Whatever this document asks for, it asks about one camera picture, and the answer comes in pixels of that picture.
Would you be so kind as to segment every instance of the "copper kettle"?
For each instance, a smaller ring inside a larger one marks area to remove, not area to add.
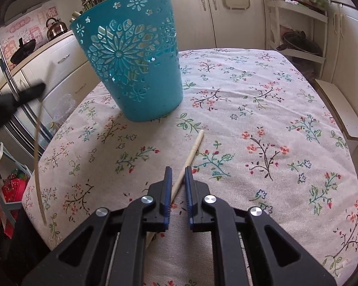
[[[48,18],[46,26],[48,27],[49,21],[54,20],[55,23],[50,26],[50,28],[47,31],[47,38],[49,41],[53,40],[54,38],[58,37],[61,34],[64,34],[68,32],[68,28],[64,22],[61,21],[61,19],[55,19],[53,17]]]

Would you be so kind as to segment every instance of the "white tablecloth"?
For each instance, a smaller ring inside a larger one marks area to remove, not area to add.
[[[194,144],[194,177],[231,206],[260,206],[342,285],[358,262],[358,181],[334,119],[304,77],[275,51],[180,53],[184,99],[151,122],[123,117],[102,84],[79,105],[39,163],[48,224],[34,179],[23,206],[53,249],[98,207],[123,208],[174,180]],[[146,252],[146,285],[212,285],[209,233],[191,233],[184,188],[166,233]]]

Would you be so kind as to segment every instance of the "blue plastic basket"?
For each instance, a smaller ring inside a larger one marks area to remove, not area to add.
[[[171,0],[106,0],[71,25],[125,116],[161,117],[182,101]]]

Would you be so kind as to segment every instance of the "red fabric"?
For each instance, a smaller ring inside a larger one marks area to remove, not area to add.
[[[17,202],[21,201],[22,195],[24,194],[25,188],[27,183],[22,179],[6,179],[4,186],[1,188],[4,194],[4,198],[6,202]],[[19,215],[19,210],[11,211],[11,214],[15,220]],[[9,237],[12,238],[14,228],[7,220],[4,233]]]

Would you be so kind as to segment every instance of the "metal screw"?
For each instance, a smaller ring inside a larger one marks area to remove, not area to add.
[[[252,207],[249,211],[253,216],[260,216],[263,213],[263,210],[259,207]]]
[[[143,196],[141,200],[144,204],[150,204],[154,201],[154,198],[152,196]]]
[[[109,211],[108,211],[106,208],[100,207],[99,209],[96,210],[95,213],[96,213],[97,216],[99,216],[99,217],[104,217],[104,216],[107,215],[108,212],[109,212]]]
[[[216,200],[217,200],[217,198],[215,196],[211,195],[211,194],[209,194],[208,196],[204,197],[204,201],[206,203],[209,203],[209,204],[215,203]]]

